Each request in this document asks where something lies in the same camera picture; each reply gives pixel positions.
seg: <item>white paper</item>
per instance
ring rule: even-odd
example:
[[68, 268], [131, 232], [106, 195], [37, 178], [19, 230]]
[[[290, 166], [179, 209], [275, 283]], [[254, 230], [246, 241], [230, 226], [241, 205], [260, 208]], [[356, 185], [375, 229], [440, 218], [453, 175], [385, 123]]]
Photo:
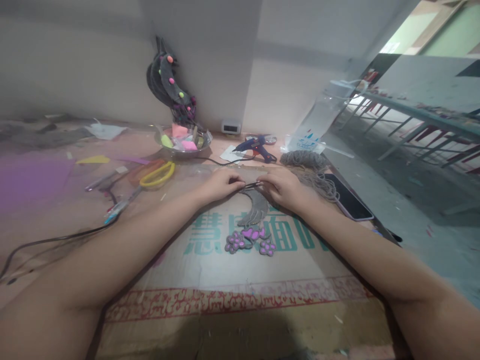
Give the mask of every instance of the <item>white paper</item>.
[[235, 146], [233, 145], [227, 147], [226, 150], [220, 155], [220, 159], [227, 160], [228, 162], [236, 161], [243, 159], [244, 155], [247, 153], [247, 150], [233, 152], [234, 149]]

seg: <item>blue glue gun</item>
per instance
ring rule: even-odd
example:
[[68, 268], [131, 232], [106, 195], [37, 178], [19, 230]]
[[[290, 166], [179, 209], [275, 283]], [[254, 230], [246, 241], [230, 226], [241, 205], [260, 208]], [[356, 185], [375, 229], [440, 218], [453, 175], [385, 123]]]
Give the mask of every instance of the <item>blue glue gun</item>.
[[242, 152], [245, 150], [253, 150], [253, 155], [262, 155], [263, 159], [265, 160], [266, 164], [276, 162], [277, 158], [269, 153], [264, 148], [265, 145], [265, 136], [259, 135], [258, 138], [251, 138], [250, 140], [242, 142], [238, 145], [233, 151], [234, 152]]

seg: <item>craft table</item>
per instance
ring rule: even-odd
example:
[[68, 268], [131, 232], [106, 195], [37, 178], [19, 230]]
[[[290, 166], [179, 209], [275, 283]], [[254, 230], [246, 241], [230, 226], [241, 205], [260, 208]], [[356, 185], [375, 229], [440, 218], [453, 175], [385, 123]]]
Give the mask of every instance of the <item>craft table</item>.
[[[243, 138], [215, 135], [211, 159]], [[280, 145], [267, 150], [280, 159]], [[118, 152], [144, 157], [158, 150], [153, 133], [129, 130], [115, 141], [89, 139], [44, 150], [75, 159]], [[97, 227], [111, 202], [83, 188], [121, 162], [75, 166], [64, 191], [55, 198], [3, 214], [0, 220], [0, 265], [26, 242]], [[269, 167], [260, 158], [232, 167], [254, 181]], [[144, 191], [119, 222], [206, 179], [218, 167], [207, 160], [178, 163], [159, 191]], [[132, 191], [119, 181], [118, 197]], [[332, 208], [340, 211], [334, 204]], [[278, 359], [308, 348], [319, 359], [402, 359], [408, 356], [398, 328], [384, 304], [301, 219], [271, 207], [264, 225], [278, 252], [264, 257], [252, 251], [225, 253], [226, 235], [250, 207], [241, 194], [215, 204], [185, 225], [168, 248], [139, 275], [105, 313], [96, 341], [97, 359]], [[394, 241], [377, 220], [363, 226]], [[31, 283], [52, 262], [89, 239], [29, 247], [14, 259], [0, 282], [0, 307]]]

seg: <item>wall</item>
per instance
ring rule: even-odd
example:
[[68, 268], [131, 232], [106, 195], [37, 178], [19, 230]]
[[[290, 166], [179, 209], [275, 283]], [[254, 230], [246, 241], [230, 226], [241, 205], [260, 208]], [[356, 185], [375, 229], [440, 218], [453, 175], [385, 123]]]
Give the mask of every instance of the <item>wall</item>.
[[430, 12], [407, 17], [400, 28], [393, 34], [390, 40], [388, 40], [388, 43], [391, 44], [399, 43], [392, 54], [404, 54], [436, 15], [436, 12]]
[[264, 0], [243, 129], [293, 132], [330, 80], [362, 74], [417, 3]]
[[146, 83], [155, 50], [137, 1], [2, 1], [0, 33], [0, 116], [170, 117]]
[[391, 95], [461, 112], [480, 108], [480, 77], [457, 76], [475, 59], [401, 55], [377, 82]]
[[478, 44], [480, 44], [480, 4], [467, 5], [455, 14], [421, 54], [463, 58]]
[[330, 79], [358, 77], [418, 0], [0, 2], [0, 116], [171, 120], [146, 69], [167, 39], [198, 119], [294, 130]]

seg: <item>gray yarn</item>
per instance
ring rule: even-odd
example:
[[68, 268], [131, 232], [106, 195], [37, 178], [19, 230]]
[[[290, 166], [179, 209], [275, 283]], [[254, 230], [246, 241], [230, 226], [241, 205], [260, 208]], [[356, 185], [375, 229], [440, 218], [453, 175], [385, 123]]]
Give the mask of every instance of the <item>gray yarn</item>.
[[285, 166], [302, 167], [304, 170], [312, 169], [314, 172], [293, 170], [292, 173], [302, 184], [313, 188], [325, 200], [331, 203], [339, 200], [340, 195], [334, 182], [325, 178], [324, 172], [329, 166], [320, 154], [307, 150], [291, 151], [281, 156], [280, 163]]

